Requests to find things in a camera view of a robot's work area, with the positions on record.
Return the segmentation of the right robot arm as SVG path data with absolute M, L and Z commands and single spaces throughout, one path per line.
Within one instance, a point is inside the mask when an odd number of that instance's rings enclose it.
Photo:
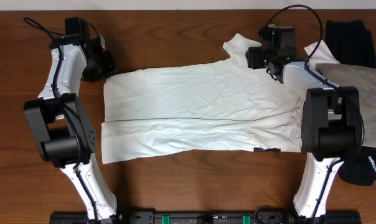
M 264 68 L 272 79 L 289 86 L 304 100 L 301 137 L 307 152 L 306 166 L 292 212 L 282 223 L 360 223 L 357 212 L 327 212 L 325 204 L 334 178 L 343 163 L 356 156 L 364 141 L 359 92 L 339 86 L 296 59 L 294 47 L 249 47 L 250 68 Z

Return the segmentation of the white t-shirt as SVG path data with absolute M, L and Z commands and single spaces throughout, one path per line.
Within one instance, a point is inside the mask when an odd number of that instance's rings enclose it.
M 247 66 L 258 42 L 236 34 L 228 58 L 149 68 L 107 79 L 105 164 L 199 150 L 299 152 L 302 99 L 264 69 Z

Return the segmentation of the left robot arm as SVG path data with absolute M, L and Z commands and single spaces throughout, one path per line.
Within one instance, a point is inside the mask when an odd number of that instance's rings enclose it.
M 78 41 L 65 36 L 50 46 L 52 64 L 43 90 L 24 104 L 24 115 L 40 157 L 71 181 L 83 212 L 54 212 L 50 223 L 118 223 L 117 199 L 95 156 L 96 131 L 78 94 L 82 79 L 102 75 L 107 60 L 102 36 Z

